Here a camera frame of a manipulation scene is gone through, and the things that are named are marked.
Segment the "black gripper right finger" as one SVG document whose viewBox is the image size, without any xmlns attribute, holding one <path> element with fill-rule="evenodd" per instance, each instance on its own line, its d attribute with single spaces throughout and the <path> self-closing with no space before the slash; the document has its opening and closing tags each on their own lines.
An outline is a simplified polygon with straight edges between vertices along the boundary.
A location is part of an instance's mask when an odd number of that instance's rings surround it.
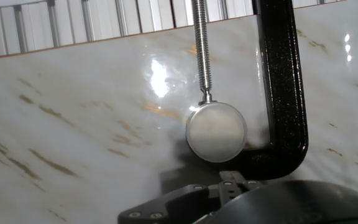
<svg viewBox="0 0 358 224">
<path fill-rule="evenodd" d="M 264 186 L 264 184 L 260 181 L 245 179 L 238 171 L 232 171 L 232 176 L 234 177 L 237 186 L 242 190 L 242 193 L 246 193 L 250 190 L 258 189 Z"/>
</svg>

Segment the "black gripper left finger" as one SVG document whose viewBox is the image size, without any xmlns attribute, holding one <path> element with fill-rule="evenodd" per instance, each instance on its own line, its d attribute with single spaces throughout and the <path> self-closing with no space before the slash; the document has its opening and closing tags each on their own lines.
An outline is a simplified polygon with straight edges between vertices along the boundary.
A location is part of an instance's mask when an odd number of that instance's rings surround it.
<svg viewBox="0 0 358 224">
<path fill-rule="evenodd" d="M 190 184 L 121 212 L 118 224 L 194 223 L 219 210 L 234 193 L 236 180 L 230 171 L 219 173 L 214 185 Z"/>
</svg>

